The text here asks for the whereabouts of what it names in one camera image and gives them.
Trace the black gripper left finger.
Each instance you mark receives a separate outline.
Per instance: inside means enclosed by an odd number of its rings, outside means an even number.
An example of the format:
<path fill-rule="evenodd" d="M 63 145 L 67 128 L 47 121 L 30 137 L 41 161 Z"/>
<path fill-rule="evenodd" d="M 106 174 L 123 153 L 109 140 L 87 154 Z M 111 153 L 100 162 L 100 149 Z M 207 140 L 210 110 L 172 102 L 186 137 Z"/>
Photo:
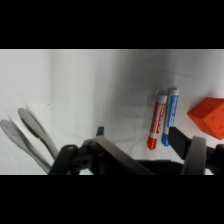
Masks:
<path fill-rule="evenodd" d="M 153 175 L 106 139 L 103 126 L 98 127 L 95 138 L 85 140 L 80 147 L 63 146 L 49 175 L 79 175 L 85 169 L 94 175 Z"/>

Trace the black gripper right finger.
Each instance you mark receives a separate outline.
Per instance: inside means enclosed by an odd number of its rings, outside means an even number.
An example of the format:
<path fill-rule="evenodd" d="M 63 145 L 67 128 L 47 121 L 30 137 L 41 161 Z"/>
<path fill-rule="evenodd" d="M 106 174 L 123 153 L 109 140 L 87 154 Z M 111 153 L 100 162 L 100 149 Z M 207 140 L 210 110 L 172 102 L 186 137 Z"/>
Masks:
<path fill-rule="evenodd" d="M 206 169 L 224 175 L 224 144 L 209 147 L 205 138 L 188 138 L 176 127 L 170 128 L 168 143 L 184 161 L 182 175 L 204 175 Z"/>

